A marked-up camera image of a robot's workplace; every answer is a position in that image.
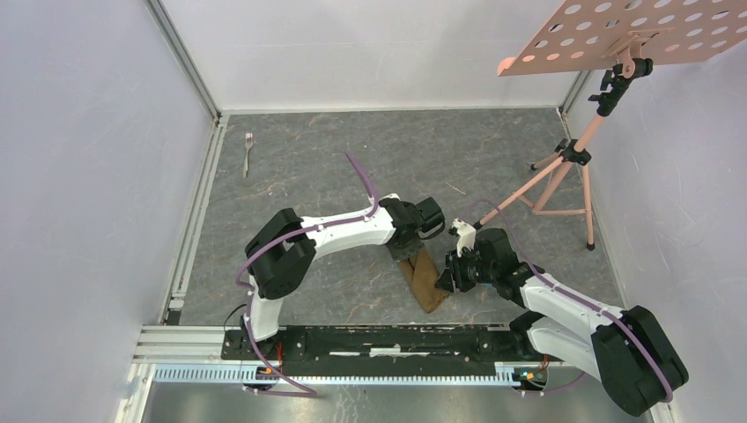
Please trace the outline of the brown cloth napkin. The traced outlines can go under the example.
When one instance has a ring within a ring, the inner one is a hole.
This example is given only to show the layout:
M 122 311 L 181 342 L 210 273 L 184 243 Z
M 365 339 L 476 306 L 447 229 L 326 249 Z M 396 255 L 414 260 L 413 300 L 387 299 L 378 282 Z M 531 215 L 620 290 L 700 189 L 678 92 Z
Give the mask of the brown cloth napkin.
M 410 292 L 426 314 L 435 311 L 450 292 L 437 286 L 440 274 L 425 248 L 398 263 Z

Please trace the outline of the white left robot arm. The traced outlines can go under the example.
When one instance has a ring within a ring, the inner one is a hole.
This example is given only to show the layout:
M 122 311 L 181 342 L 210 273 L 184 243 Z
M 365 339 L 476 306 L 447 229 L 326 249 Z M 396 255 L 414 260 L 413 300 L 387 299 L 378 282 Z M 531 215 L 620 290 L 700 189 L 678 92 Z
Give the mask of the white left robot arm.
M 245 247 L 247 261 L 236 278 L 248 289 L 243 347 L 256 359 L 270 357 L 283 300 L 299 288 L 311 264 L 358 247 L 386 247 L 419 306 L 433 312 L 448 293 L 436 286 L 440 274 L 425 242 L 444 228 L 444 214 L 431 197 L 413 204 L 391 194 L 368 209 L 328 217 L 278 211 Z

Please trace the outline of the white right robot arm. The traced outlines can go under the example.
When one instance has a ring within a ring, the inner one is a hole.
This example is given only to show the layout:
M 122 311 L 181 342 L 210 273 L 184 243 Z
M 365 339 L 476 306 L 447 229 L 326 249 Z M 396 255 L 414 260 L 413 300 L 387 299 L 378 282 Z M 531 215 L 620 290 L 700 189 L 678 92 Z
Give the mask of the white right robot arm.
M 624 412 L 639 417 L 690 380 L 689 371 L 655 315 L 596 301 L 522 261 L 501 228 L 476 230 L 460 220 L 449 229 L 455 248 L 437 285 L 466 293 L 488 285 L 524 312 L 510 324 L 511 353 L 553 356 L 601 383 Z

